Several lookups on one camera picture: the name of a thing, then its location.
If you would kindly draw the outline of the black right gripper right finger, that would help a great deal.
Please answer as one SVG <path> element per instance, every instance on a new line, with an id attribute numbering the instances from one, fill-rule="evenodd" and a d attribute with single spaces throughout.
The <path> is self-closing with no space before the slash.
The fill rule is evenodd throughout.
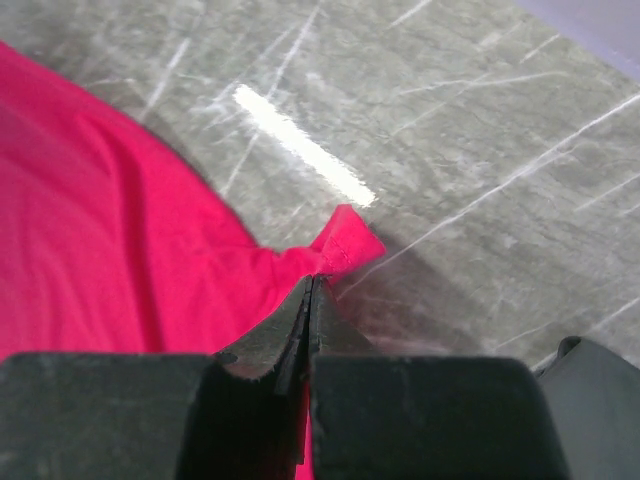
<path id="1" fill-rule="evenodd" d="M 375 348 L 341 314 L 326 277 L 315 277 L 309 310 L 309 353 L 373 355 Z"/>

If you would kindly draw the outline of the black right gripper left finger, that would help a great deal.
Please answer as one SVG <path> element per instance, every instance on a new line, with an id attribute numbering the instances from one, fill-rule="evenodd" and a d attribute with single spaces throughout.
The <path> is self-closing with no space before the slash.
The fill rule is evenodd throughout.
<path id="1" fill-rule="evenodd" d="M 274 378 L 274 393 L 287 394 L 308 344 L 311 277 L 300 280 L 279 307 L 230 346 L 214 355 L 234 378 L 258 382 Z"/>

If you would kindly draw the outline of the crimson red t-shirt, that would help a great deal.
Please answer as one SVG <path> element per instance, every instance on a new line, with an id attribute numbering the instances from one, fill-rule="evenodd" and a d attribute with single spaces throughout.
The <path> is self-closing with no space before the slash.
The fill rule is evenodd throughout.
<path id="1" fill-rule="evenodd" d="M 389 358 L 308 340 L 284 395 L 214 359 L 304 277 L 384 251 L 348 205 L 259 245 L 163 142 L 3 46 L 2 477 L 392 478 Z"/>

